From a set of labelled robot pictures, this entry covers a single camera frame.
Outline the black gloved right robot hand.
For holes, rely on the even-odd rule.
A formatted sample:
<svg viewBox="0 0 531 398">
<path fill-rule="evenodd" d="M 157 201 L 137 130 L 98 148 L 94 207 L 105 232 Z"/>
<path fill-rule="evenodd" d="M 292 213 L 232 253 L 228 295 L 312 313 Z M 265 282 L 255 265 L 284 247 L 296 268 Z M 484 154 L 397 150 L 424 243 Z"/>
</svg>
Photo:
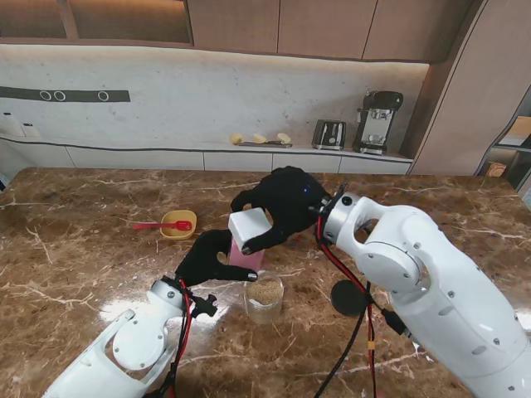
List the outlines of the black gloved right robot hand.
<svg viewBox="0 0 531 398">
<path fill-rule="evenodd" d="M 251 190 L 240 192 L 232 201 L 233 211 L 244 206 L 259 207 L 272 217 L 272 227 L 248 240 L 242 247 L 244 255 L 280 245 L 293 234 L 304 231 L 316 223 L 323 201 L 331 196 L 310 174 L 298 167 L 279 167 Z"/>
</svg>

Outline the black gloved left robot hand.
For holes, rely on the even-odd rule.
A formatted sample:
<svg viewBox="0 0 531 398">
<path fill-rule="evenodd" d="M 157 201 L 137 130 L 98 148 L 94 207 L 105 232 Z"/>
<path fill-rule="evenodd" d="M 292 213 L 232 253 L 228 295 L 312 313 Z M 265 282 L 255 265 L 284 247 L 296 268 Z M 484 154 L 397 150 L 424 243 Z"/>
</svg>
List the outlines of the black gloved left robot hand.
<svg viewBox="0 0 531 398">
<path fill-rule="evenodd" d="M 229 230 L 203 232 L 177 267 L 176 277 L 188 287 L 209 280 L 255 282 L 257 272 L 235 265 L 224 265 L 217 259 L 219 253 L 229 254 L 232 235 Z"/>
</svg>

